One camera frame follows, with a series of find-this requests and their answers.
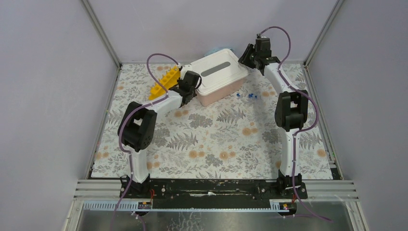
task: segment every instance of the purple tube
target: purple tube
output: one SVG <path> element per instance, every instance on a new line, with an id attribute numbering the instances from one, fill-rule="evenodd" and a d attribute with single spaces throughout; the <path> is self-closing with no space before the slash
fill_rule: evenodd
<path id="1" fill-rule="evenodd" d="M 328 221 L 328 222 L 333 223 L 333 220 L 331 220 L 330 218 L 327 218 L 327 217 L 324 217 L 324 216 L 320 216 L 320 215 L 314 213 L 311 209 L 309 209 L 309 208 L 305 205 L 305 203 L 300 199 L 300 197 L 299 197 L 299 195 L 297 194 L 297 191 L 296 191 L 296 189 L 295 189 L 294 174 L 295 174 L 295 165 L 296 165 L 296 135 L 297 135 L 299 132 L 311 130 L 312 128 L 314 128 L 314 127 L 317 125 L 317 123 L 318 123 L 318 121 L 319 121 L 319 111 L 318 111 L 318 107 L 317 107 L 316 103 L 314 102 L 314 100 L 313 100 L 310 96 L 308 96 L 307 94 L 305 94 L 305 93 L 301 92 L 300 90 L 295 89 L 294 87 L 290 86 L 288 80 L 283 76 L 283 74 L 282 74 L 282 72 L 281 72 L 282 63 L 288 58 L 288 56 L 289 56 L 289 54 L 290 54 L 290 52 L 291 52 L 292 42 L 291 42 L 291 38 L 290 38 L 288 32 L 287 32 L 285 29 L 283 29 L 282 27 L 280 27 L 280 26 L 270 26 L 270 27 L 266 28 L 265 30 L 263 30 L 261 33 L 259 33 L 259 35 L 262 35 L 264 32 L 266 32 L 267 30 L 272 29 L 272 28 L 276 28 L 276 29 L 279 29 L 279 30 L 283 31 L 283 32 L 286 34 L 286 36 L 288 37 L 288 41 L 289 41 L 288 53 L 287 53 L 286 56 L 282 59 L 282 62 L 281 62 L 281 63 L 279 64 L 279 66 L 278 66 L 278 73 L 279 73 L 280 77 L 282 78 L 282 80 L 286 83 L 286 85 L 287 85 L 290 89 L 292 89 L 292 90 L 296 91 L 297 93 L 299 93 L 299 94 L 305 96 L 309 101 L 311 101 L 312 104 L 313 104 L 313 107 L 314 107 L 314 109 L 315 109 L 315 112 L 316 112 L 316 119 L 315 119 L 315 122 L 312 124 L 312 126 L 310 126 L 310 127 L 308 127 L 308 128 L 305 128 L 305 129 L 301 129 L 301 130 L 295 132 L 294 135 L 293 135 L 293 139 L 294 139 L 294 141 L 293 141 L 293 168 L 292 168 L 292 186 L 293 186 L 293 192 L 294 192 L 294 194 L 296 195 L 296 198 L 299 200 L 299 203 L 300 203 L 303 207 L 305 207 L 305 209 L 306 209 L 309 213 L 311 213 L 313 216 L 315 216 L 315 217 L 317 217 L 317 218 L 319 218 L 319 219 L 322 219 L 322 220 L 325 220 L 325 221 Z"/>
<path id="2" fill-rule="evenodd" d="M 150 70 L 150 67 L 149 67 L 149 61 L 150 61 L 150 59 L 151 59 L 153 56 L 157 56 L 157 55 L 167 57 L 167 58 L 173 60 L 177 65 L 179 64 L 179 63 L 178 63 L 175 59 L 173 59 L 172 57 L 170 57 L 170 56 L 168 56 L 168 55 L 166 55 L 166 54 L 161 54 L 161 53 L 151 54 L 151 55 L 147 58 L 147 61 L 146 61 L 147 71 L 149 72 L 149 74 L 150 74 L 150 76 L 153 78 L 153 80 L 154 80 L 160 87 L 162 87 L 162 88 L 165 90 L 166 95 L 165 95 L 165 97 L 154 101 L 152 104 L 150 104 L 150 103 L 149 103 L 149 104 L 144 104 L 144 105 L 142 105 L 142 106 L 136 108 L 135 110 L 133 110 L 132 112 L 130 112 L 129 115 L 125 118 L 125 120 L 123 121 L 123 124 L 122 124 L 122 126 L 120 127 L 120 130 L 119 130 L 119 148 L 120 148 L 120 150 L 122 150 L 122 151 L 125 152 L 125 153 L 129 153 L 129 154 L 132 153 L 131 151 L 124 149 L 123 146 L 122 146 L 122 136 L 123 136 L 123 130 L 125 129 L 125 124 L 128 123 L 128 121 L 130 120 L 130 118 L 131 118 L 138 110 L 143 109 L 143 108 L 146 108 L 146 107 L 148 107 L 148 106 L 150 106 L 150 105 L 155 105 L 155 104 L 160 103 L 160 102 L 162 102 L 163 100 L 165 100 L 165 99 L 168 98 L 168 94 L 167 94 L 167 93 L 168 93 L 168 90 L 154 77 L 154 75 L 153 75 L 153 73 L 152 73 L 152 71 Z M 133 170 L 134 170 L 134 169 L 133 169 L 133 161 L 132 161 L 132 156 L 131 156 L 131 155 L 129 155 L 129 164 L 130 164 L 130 181 L 128 182 L 128 185 L 126 186 L 125 190 L 124 190 L 123 193 L 122 193 L 122 196 L 119 198 L 119 201 L 117 202 L 117 204 L 116 204 L 116 206 L 115 206 L 114 214 L 112 215 L 112 220 L 111 220 L 111 225 L 110 225 L 110 230 L 111 230 L 111 231 L 113 230 L 113 224 L 114 224 L 114 222 L 115 222 L 115 213 L 116 213 L 117 209 L 119 208 L 120 202 L 123 200 L 123 198 L 125 197 L 126 193 L 128 192 L 129 187 L 130 187 L 130 183 L 132 182 L 132 179 L 133 179 Z M 142 223 L 143 223 L 143 230 L 146 230 L 146 225 L 145 225 L 143 219 L 141 219 L 141 217 L 140 217 L 140 220 L 141 220 Z"/>

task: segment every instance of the white lid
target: white lid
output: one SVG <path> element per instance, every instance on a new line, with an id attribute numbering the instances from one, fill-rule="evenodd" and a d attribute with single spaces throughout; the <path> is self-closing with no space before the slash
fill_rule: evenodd
<path id="1" fill-rule="evenodd" d="M 194 61 L 191 67 L 201 75 L 202 83 L 197 92 L 202 96 L 248 76 L 248 70 L 238 63 L 238 57 L 230 49 L 222 49 Z"/>

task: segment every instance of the yellow lego brick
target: yellow lego brick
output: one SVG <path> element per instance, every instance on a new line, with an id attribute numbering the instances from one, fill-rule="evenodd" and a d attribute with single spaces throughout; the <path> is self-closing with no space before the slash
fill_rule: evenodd
<path id="1" fill-rule="evenodd" d="M 180 78 L 180 70 L 177 66 L 174 66 L 166 72 L 165 75 L 159 80 L 159 82 L 168 90 L 169 88 L 177 84 L 177 80 Z M 165 94 L 165 90 L 157 83 L 150 89 L 149 100 L 154 100 L 159 96 Z"/>

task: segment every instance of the white storage box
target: white storage box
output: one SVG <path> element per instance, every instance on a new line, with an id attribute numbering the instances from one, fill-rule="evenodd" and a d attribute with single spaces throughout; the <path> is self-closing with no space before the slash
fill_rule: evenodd
<path id="1" fill-rule="evenodd" d="M 230 49 L 194 61 L 191 67 L 202 78 L 197 98 L 203 106 L 238 91 L 248 76 L 248 70 L 238 63 L 238 57 Z"/>

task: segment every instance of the floral tablecloth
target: floral tablecloth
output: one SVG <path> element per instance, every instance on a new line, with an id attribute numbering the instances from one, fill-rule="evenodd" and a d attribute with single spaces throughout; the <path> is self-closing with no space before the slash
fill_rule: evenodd
<path id="1" fill-rule="evenodd" d="M 170 67 L 169 64 L 152 65 L 157 77 Z M 306 88 L 300 64 L 284 64 L 283 69 L 295 85 Z M 153 83 L 146 65 L 123 65 L 91 177 L 127 174 L 128 157 L 119 150 L 117 129 L 129 102 L 146 101 Z M 274 122 L 277 100 L 271 83 L 259 71 L 251 70 L 236 93 L 207 107 L 195 98 L 168 113 L 156 122 L 154 138 L 147 150 L 151 177 L 276 178 L 281 164 L 281 138 Z M 309 103 L 306 127 L 314 119 Z M 301 133 L 300 147 L 298 163 L 303 177 L 332 179 L 319 128 Z"/>

